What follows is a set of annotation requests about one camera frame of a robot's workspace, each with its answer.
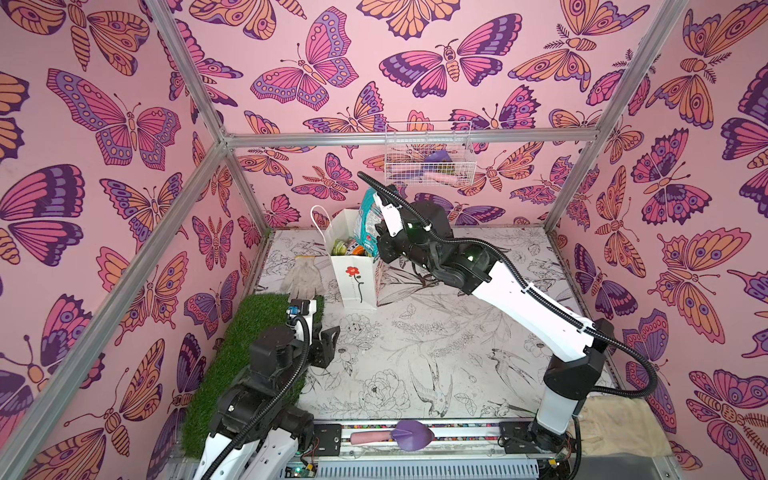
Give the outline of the teal mint candy bag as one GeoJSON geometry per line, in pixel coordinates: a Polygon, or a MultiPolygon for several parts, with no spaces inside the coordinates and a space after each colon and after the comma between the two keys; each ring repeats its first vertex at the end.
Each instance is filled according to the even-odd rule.
{"type": "Polygon", "coordinates": [[[357,212],[353,230],[355,241],[366,251],[368,256],[379,256],[379,233],[376,230],[376,226],[381,223],[382,220],[383,216],[381,209],[376,202],[376,191],[370,188],[364,194],[357,212]]]}

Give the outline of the green Fox's spring tea bag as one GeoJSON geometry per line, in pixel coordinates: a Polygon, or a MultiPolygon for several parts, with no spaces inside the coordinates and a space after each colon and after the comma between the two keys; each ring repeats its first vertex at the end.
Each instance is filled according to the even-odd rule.
{"type": "Polygon", "coordinates": [[[348,254],[349,247],[348,241],[344,239],[337,239],[334,241],[331,248],[332,256],[346,256],[348,254]]]}

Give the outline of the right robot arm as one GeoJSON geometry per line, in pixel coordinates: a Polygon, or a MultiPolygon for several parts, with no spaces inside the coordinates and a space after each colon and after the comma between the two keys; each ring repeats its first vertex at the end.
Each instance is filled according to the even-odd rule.
{"type": "Polygon", "coordinates": [[[591,393],[647,398],[656,391],[658,375],[650,361],[616,340],[607,321],[580,316],[544,294],[491,243],[456,237],[446,212],[435,202],[410,203],[396,188],[364,172],[358,176],[373,189],[383,215],[376,226],[382,261],[407,259],[421,266],[443,284],[505,313],[551,350],[545,391],[534,419],[510,420],[500,428],[506,452],[559,453],[569,444],[568,426],[591,393]],[[621,390],[598,385],[609,348],[640,363],[648,375],[645,386],[621,390]]]}

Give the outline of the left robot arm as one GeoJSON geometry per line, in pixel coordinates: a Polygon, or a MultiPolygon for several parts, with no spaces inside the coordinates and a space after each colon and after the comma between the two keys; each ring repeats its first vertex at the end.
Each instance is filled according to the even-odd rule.
{"type": "Polygon", "coordinates": [[[317,331],[297,307],[286,315],[251,343],[249,364],[219,396],[196,479],[278,479],[318,444],[314,415],[287,396],[308,368],[330,365],[341,329],[317,331]]]}

